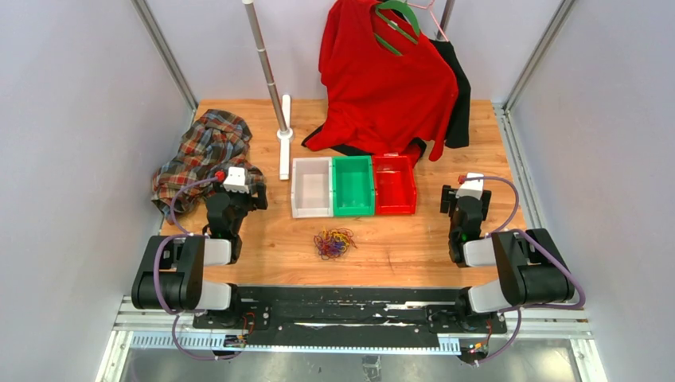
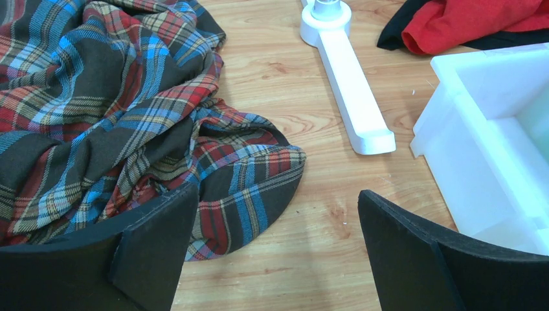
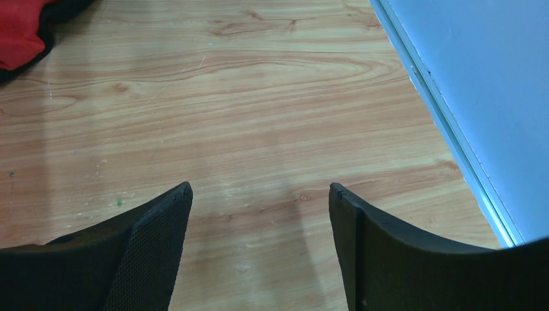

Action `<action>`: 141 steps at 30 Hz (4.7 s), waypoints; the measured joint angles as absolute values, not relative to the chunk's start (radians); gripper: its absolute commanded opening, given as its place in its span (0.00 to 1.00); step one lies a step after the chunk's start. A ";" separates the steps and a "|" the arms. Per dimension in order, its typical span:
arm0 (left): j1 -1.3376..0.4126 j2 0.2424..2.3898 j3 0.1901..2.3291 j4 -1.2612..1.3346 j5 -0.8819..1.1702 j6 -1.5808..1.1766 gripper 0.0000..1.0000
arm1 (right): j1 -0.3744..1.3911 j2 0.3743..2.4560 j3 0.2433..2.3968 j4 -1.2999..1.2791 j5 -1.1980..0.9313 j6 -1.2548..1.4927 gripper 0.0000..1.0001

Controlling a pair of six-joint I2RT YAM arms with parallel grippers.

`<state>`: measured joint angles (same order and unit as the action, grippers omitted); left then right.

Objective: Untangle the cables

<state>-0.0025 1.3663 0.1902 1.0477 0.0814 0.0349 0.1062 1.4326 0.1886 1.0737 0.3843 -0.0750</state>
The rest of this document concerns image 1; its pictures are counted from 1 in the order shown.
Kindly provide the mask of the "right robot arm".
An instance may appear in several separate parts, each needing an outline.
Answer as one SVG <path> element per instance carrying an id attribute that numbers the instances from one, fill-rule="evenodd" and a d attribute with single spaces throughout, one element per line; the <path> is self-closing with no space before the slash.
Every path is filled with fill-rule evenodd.
<path id="1" fill-rule="evenodd" d="M 576 294 L 570 272 L 544 228 L 482 234 L 491 192 L 481 186 L 445 185 L 440 212 L 450 217 L 449 255 L 459 267 L 492 267 L 497 278 L 463 288 L 455 300 L 455 321 L 468 332 L 484 325 L 487 315 L 521 306 L 570 302 Z"/>

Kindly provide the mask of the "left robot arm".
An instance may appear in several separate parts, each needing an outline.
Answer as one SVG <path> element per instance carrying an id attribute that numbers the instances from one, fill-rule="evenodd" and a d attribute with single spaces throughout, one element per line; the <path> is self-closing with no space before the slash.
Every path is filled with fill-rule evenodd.
<path id="1" fill-rule="evenodd" d="M 236 286 L 208 282 L 208 266 L 233 265 L 240 258 L 240 229 L 250 212 L 267 208 L 266 185 L 255 183 L 247 193 L 220 185 L 205 202 L 206 232 L 149 238 L 131 288 L 139 310 L 162 309 L 169 314 L 213 310 L 226 329 L 236 328 L 244 308 L 236 300 Z"/>

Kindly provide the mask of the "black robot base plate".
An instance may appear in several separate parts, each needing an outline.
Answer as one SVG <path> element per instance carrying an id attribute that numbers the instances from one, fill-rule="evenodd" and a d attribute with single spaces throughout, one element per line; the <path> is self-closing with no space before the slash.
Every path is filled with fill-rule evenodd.
<path id="1" fill-rule="evenodd" d="M 462 290 L 242 286 L 232 313 L 193 319 L 195 329 L 244 334 L 251 345 L 429 349 L 439 335 L 504 334 L 496 314 L 471 314 Z"/>

